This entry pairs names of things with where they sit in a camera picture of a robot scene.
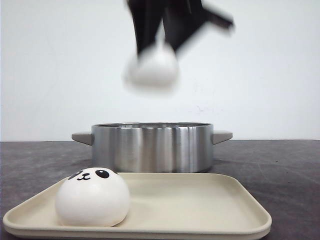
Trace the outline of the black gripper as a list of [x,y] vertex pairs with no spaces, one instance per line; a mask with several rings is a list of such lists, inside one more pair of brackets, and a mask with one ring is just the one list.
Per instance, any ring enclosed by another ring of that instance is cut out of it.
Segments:
[[169,0],[166,8],[164,0],[128,0],[127,5],[132,15],[138,55],[155,43],[161,19],[165,42],[174,52],[207,22],[223,30],[234,27],[231,18],[203,7],[201,0]]

